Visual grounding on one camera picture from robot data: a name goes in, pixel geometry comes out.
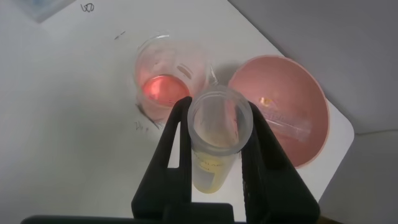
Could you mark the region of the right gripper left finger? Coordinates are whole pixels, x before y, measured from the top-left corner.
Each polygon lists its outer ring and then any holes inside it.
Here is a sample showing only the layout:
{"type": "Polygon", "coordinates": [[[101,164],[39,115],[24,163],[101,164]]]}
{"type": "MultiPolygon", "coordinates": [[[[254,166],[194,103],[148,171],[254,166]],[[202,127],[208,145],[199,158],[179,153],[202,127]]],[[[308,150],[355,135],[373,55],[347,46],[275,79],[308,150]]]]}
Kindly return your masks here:
{"type": "Polygon", "coordinates": [[[192,97],[176,102],[155,153],[131,202],[135,219],[160,220],[171,205],[192,201],[192,147],[187,113],[192,97]],[[169,168],[175,134],[180,131],[179,165],[169,168]]]}

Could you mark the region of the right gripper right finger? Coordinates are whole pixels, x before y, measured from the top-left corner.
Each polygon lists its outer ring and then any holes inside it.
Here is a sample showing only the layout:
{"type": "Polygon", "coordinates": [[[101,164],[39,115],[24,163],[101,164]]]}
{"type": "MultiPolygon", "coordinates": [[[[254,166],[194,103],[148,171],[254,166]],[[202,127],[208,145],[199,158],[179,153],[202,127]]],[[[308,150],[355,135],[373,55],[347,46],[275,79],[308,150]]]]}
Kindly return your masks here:
{"type": "Polygon", "coordinates": [[[316,223],[320,207],[258,107],[241,151],[247,223],[316,223]]]}

